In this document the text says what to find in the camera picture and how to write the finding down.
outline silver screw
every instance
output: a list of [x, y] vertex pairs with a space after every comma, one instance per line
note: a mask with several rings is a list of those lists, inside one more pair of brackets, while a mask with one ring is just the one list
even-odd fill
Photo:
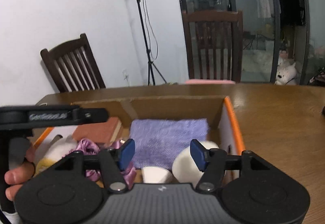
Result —
[[204, 182], [199, 185], [199, 188], [203, 191], [213, 191], [215, 186], [212, 183]]
[[123, 191], [126, 188], [126, 185], [122, 182], [115, 182], [110, 184], [109, 187], [114, 191]]

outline purple cloth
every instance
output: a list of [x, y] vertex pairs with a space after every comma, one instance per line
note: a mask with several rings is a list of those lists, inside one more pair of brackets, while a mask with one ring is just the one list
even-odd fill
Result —
[[[120, 141], [115, 141], [112, 143], [111, 148], [119, 149], [121, 146], [122, 144]], [[82, 151], [84, 155], [93, 155], [93, 154], [98, 154], [100, 148], [93, 141], [84, 138], [78, 143], [76, 149], [73, 149], [70, 152], [73, 152], [75, 150]], [[133, 163], [130, 162], [129, 166], [126, 168], [125, 171], [121, 172], [121, 174], [123, 175], [125, 182], [129, 186], [129, 189], [131, 189], [134, 183], [134, 179], [137, 175], [137, 172], [133, 167]], [[96, 170], [86, 170], [86, 177], [96, 182], [100, 179], [100, 172]]]
[[192, 139], [206, 140], [208, 129], [206, 119], [134, 120], [130, 128], [130, 138], [135, 141], [134, 167], [158, 166], [171, 170], [177, 155]]

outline wooden chair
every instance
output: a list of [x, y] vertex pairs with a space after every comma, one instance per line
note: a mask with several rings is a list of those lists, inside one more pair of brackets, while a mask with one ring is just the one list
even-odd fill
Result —
[[[183, 12], [183, 25], [187, 51], [188, 74], [194, 77], [193, 48], [190, 23], [194, 24], [196, 46], [198, 48], [199, 78], [203, 79], [201, 51], [205, 50], [206, 78], [217, 79], [217, 49], [220, 49], [220, 79], [240, 82], [243, 56], [243, 12], [219, 10]], [[227, 49], [227, 67], [224, 67], [224, 50]], [[210, 78], [210, 65], [213, 63], [213, 78]]]
[[41, 57], [60, 92], [105, 88], [86, 34], [43, 49]]

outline brown book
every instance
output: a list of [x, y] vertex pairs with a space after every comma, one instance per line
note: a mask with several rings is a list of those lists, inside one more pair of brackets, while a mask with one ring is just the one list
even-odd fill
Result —
[[76, 141], [83, 138], [92, 140], [97, 144], [110, 146], [112, 142], [120, 138], [123, 126], [118, 117], [110, 117], [107, 122], [79, 125], [72, 137]]

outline white logo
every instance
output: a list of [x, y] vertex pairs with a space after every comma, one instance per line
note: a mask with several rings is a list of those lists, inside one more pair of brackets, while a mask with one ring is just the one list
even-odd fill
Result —
[[31, 114], [29, 120], [64, 120], [68, 117], [68, 113], [57, 114]]
[[167, 189], [167, 187], [165, 187], [165, 186], [161, 186], [160, 188], [158, 188], [158, 190], [159, 190], [159, 191], [162, 191], [162, 192], [163, 192], [164, 190], [166, 190], [166, 189]]

